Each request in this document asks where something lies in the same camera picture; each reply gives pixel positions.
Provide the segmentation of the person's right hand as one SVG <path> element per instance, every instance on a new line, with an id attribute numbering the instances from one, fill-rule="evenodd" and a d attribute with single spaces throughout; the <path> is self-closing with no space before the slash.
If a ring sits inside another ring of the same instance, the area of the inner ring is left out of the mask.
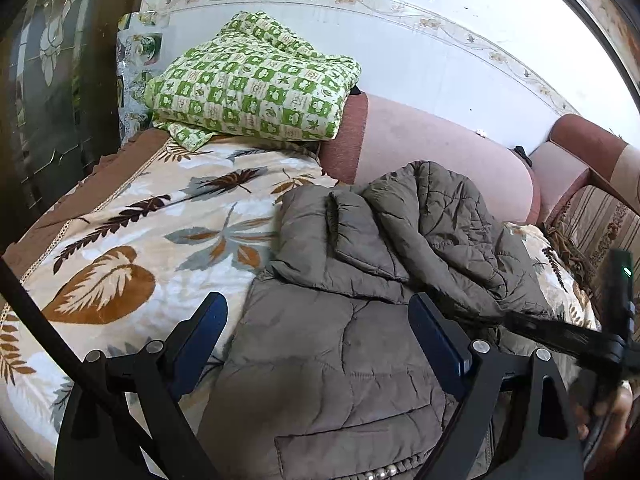
<path id="1" fill-rule="evenodd" d="M 631 413 L 634 393 L 629 382 L 621 382 L 617 390 L 610 395 L 608 400 L 599 402 L 592 414 L 608 419 L 608 424 L 603 433 L 601 445 L 615 450 L 620 446 L 627 434 L 627 420 Z M 578 438 L 585 440 L 590 433 L 588 424 L 591 416 L 589 411 L 578 401 L 574 402 L 574 414 L 577 420 Z"/>

